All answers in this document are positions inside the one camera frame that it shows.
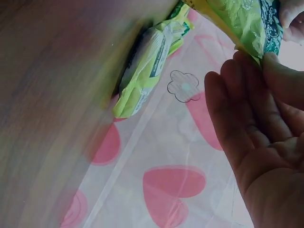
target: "plastic wrapper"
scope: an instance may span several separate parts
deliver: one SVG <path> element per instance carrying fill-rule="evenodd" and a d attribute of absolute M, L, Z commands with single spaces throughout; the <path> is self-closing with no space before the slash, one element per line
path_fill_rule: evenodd
<path fill-rule="evenodd" d="M 179 2 L 168 20 L 148 29 L 136 47 L 120 83 L 120 98 L 114 107 L 116 118 L 135 115 L 156 86 L 168 54 L 182 44 L 190 30 L 189 6 Z"/>
<path fill-rule="evenodd" d="M 184 0 L 206 16 L 236 44 L 261 59 L 265 52 L 279 53 L 283 28 L 279 0 Z"/>

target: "palm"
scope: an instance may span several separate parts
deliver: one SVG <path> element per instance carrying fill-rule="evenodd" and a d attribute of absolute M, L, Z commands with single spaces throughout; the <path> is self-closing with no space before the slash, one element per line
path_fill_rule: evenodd
<path fill-rule="evenodd" d="M 218 139 L 255 226 L 304 227 L 299 215 L 304 209 L 303 112 L 276 101 L 260 69 L 240 52 L 220 75 L 206 75 L 205 90 Z"/>

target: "white plastic sheet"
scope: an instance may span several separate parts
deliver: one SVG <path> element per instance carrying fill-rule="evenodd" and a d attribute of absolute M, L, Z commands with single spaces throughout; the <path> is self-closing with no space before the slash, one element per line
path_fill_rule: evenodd
<path fill-rule="evenodd" d="M 61 227 L 253 227 L 204 94 L 205 74 L 218 72 L 234 45 L 196 12 L 189 18 L 196 28 L 142 110 L 111 125 Z M 283 44 L 282 56 L 293 46 Z M 290 59 L 283 63 L 303 70 L 303 59 Z"/>

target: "wooden table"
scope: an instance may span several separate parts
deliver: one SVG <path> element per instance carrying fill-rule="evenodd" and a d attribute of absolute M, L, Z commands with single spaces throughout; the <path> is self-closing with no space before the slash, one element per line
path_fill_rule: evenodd
<path fill-rule="evenodd" d="M 1 1 L 1 228 L 60 227 L 136 36 L 175 3 Z"/>

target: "heart pattern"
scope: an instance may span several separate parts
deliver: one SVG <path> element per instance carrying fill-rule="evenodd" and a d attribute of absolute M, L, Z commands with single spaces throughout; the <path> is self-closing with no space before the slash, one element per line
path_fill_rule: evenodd
<path fill-rule="evenodd" d="M 155 167 L 143 176 L 143 194 L 153 221 L 160 228 L 175 228 L 189 213 L 180 198 L 200 194 L 206 186 L 205 174 L 194 166 Z"/>
<path fill-rule="evenodd" d="M 61 223 L 61 228 L 72 228 L 79 225 L 87 214 L 87 200 L 84 193 L 78 190 L 73 198 L 73 202 Z"/>
<path fill-rule="evenodd" d="M 225 56 L 225 54 L 231 53 L 231 56 L 233 55 L 234 47 L 231 44 L 224 43 L 219 40 L 219 38 L 214 38 L 212 35 L 208 34 L 201 34 L 196 35 L 194 37 L 194 40 L 197 41 L 202 51 L 208 56 L 208 60 L 210 63 L 216 68 L 220 69 L 223 62 L 228 59 L 228 56 Z M 226 51 L 223 51 L 224 58 L 220 61 L 219 59 L 214 58 L 214 54 L 210 53 L 207 47 L 213 47 L 213 46 L 219 46 L 220 49 L 226 49 Z"/>
<path fill-rule="evenodd" d="M 222 151 L 207 109 L 205 92 L 200 93 L 200 100 L 190 100 L 186 106 L 204 139 L 214 149 Z"/>
<path fill-rule="evenodd" d="M 120 154 L 121 140 L 116 125 L 113 123 L 103 139 L 92 165 L 108 165 L 115 161 Z"/>

